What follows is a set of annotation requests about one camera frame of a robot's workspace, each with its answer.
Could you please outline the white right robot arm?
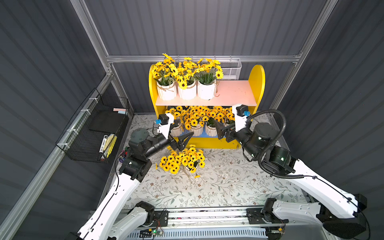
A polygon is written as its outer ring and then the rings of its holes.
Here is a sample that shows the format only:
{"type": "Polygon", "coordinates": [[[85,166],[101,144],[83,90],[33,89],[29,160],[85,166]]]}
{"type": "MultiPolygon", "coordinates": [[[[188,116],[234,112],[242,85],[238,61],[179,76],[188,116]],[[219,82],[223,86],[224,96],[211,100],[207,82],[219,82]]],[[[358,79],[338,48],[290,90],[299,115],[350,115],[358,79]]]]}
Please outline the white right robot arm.
{"type": "Polygon", "coordinates": [[[300,222],[321,225],[341,239],[356,240],[371,232],[364,210],[368,200],[361,194],[350,194],[333,185],[302,160],[294,158],[276,142],[286,130],[287,120],[279,110],[265,110],[253,115],[246,105],[236,105],[235,122],[224,126],[214,120],[219,139],[237,141],[248,162],[256,162],[271,177],[285,179],[316,199],[315,203],[298,204],[267,198],[260,212],[249,212],[249,220],[258,216],[267,224],[300,222]]]}

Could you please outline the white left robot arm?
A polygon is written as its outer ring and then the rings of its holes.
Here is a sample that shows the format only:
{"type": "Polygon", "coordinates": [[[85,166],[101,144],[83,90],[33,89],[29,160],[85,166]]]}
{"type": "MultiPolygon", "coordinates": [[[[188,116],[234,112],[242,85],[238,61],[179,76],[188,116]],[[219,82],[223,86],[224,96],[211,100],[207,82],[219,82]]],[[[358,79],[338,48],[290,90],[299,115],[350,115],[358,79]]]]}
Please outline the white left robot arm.
{"type": "Polygon", "coordinates": [[[76,233],[69,233],[67,240],[124,240],[138,227],[153,223],[155,208],[143,201],[121,220],[117,217],[152,166],[150,157],[168,146],[180,151],[186,148],[194,134],[187,133],[175,140],[171,129],[179,123],[171,114],[161,114],[156,120],[156,136],[152,137],[144,128],[132,132],[129,146],[120,156],[124,162],[115,170],[117,178],[110,191],[90,219],[76,233]]]}

